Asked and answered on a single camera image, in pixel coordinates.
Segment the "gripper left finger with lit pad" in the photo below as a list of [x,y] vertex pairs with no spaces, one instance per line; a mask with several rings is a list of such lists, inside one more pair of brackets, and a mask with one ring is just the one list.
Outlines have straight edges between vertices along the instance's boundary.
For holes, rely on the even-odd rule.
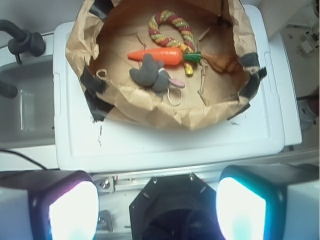
[[2,240],[92,240],[98,217],[98,190],[85,171],[0,173]]

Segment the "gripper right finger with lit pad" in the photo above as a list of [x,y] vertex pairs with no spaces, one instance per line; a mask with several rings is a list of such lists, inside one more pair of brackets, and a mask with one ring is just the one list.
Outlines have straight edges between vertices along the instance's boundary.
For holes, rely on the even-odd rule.
[[320,168],[229,165],[216,188],[216,214],[227,240],[318,240]]

